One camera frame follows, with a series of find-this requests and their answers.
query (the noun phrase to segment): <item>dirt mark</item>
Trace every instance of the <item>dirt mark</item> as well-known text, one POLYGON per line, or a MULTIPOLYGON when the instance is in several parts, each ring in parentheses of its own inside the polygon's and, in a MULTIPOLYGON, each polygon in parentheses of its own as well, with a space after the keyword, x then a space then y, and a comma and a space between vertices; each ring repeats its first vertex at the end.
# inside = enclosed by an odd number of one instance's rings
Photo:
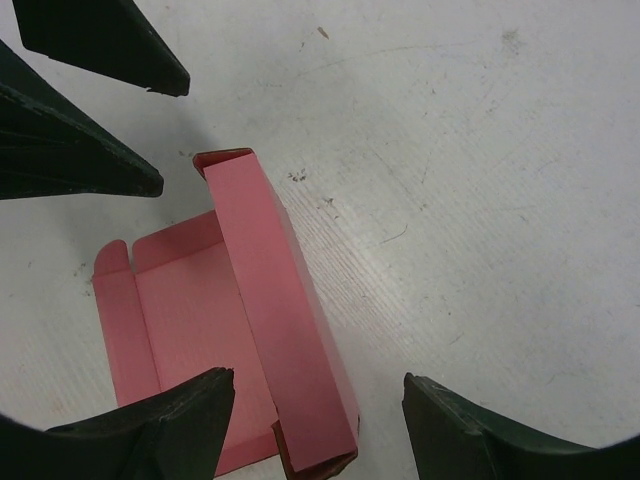
POLYGON ((289 175, 287 175, 287 178, 291 179, 292 182, 304 182, 307 179, 307 172, 306 169, 303 168, 302 170, 300 170, 299 172, 294 173, 289 173, 289 175))
POLYGON ((325 32, 324 28, 322 27, 318 27, 318 32, 320 33, 320 35, 322 35, 324 38, 326 38, 327 40, 329 40, 329 34, 327 32, 325 32))
POLYGON ((505 30, 502 33, 502 45, 509 53, 520 55, 520 49, 524 46, 524 42, 520 38, 517 28, 505 30))

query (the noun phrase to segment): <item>white background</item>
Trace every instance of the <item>white background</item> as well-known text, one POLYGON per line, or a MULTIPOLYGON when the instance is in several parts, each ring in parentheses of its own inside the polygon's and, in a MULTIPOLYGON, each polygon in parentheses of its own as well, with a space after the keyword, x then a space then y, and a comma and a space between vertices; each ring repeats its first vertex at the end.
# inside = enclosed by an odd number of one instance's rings
MULTIPOLYGON (((188 97, 26 52, 0 5, 0 38, 166 179, 159 199, 0 202, 2 412, 44 428, 116 406, 96 253, 210 209, 192 154, 248 146, 357 391, 342 479, 417 478, 407 371, 591 446, 640 431, 640 4, 137 3, 188 97)), ((227 477, 283 478, 277 458, 227 477)))

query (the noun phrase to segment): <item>pink box flap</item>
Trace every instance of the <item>pink box flap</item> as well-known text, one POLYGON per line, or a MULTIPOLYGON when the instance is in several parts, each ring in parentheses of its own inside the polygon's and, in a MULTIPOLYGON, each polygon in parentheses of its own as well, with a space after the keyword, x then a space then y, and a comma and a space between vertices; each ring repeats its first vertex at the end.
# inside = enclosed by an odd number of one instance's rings
POLYGON ((109 243, 96 257, 93 288, 118 405, 160 393, 138 287, 122 240, 109 243))
POLYGON ((355 395, 288 216, 256 155, 203 171, 293 470, 356 451, 355 395))

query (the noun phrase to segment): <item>pink cardboard box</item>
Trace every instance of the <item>pink cardboard box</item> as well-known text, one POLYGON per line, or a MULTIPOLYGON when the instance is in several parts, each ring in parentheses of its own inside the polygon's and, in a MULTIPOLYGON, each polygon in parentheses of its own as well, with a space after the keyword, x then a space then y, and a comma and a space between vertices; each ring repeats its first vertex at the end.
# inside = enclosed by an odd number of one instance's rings
POLYGON ((93 285, 118 404, 235 370, 217 475, 280 453, 320 480, 357 455, 358 406, 300 246, 250 149, 201 153, 215 210, 106 245, 93 285))

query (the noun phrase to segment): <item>box side panel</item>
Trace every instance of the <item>box side panel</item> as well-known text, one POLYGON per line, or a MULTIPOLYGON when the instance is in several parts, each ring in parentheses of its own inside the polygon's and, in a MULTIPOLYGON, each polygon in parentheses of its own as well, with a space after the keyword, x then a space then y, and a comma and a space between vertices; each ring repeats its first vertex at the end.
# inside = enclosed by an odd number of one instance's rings
POLYGON ((225 244, 138 273, 136 280, 163 391, 212 367, 234 369, 236 400, 220 465, 262 460, 265 449, 277 453, 271 432, 277 414, 225 244), (270 444, 256 443, 265 436, 270 444))
POLYGON ((355 440, 269 185, 255 155, 205 168, 295 471, 355 440))
POLYGON ((98 254, 93 289, 119 406, 160 393, 160 383, 127 246, 112 242, 98 254))
POLYGON ((349 376, 347 375, 344 363, 342 361, 342 358, 340 357, 340 352, 338 351, 338 347, 336 346, 333 334, 331 333, 329 322, 327 321, 327 317, 324 313, 324 310, 322 309, 322 304, 320 303, 320 299, 318 298, 318 294, 313 285, 313 279, 311 278, 311 273, 309 273, 309 267, 307 266, 307 262, 304 259, 302 249, 300 248, 300 243, 298 242, 298 239, 296 237, 296 233, 293 229, 293 225, 291 224, 291 220, 289 219, 289 215, 287 214, 284 205, 282 205, 282 202, 278 198, 278 195, 271 187, 271 184, 269 184, 269 190, 276 205, 276 209, 280 217, 280 223, 282 224, 282 227, 284 228, 285 234, 287 236, 289 247, 291 248, 291 253, 293 254, 293 259, 296 264, 298 276, 302 281, 307 299, 309 300, 309 305, 311 306, 311 309, 313 311, 318 334, 320 335, 322 345, 324 346, 324 350, 327 354, 327 359, 329 360, 329 365, 331 366, 333 378, 335 379, 336 385, 338 386, 342 404, 344 405, 345 411, 347 412, 347 416, 349 418, 351 433, 355 442, 357 442, 360 411, 358 408, 358 402, 356 400, 353 386, 351 385, 351 381, 349 380, 349 376))
POLYGON ((137 240, 133 244, 136 272, 151 270, 222 240, 216 212, 211 210, 137 240))

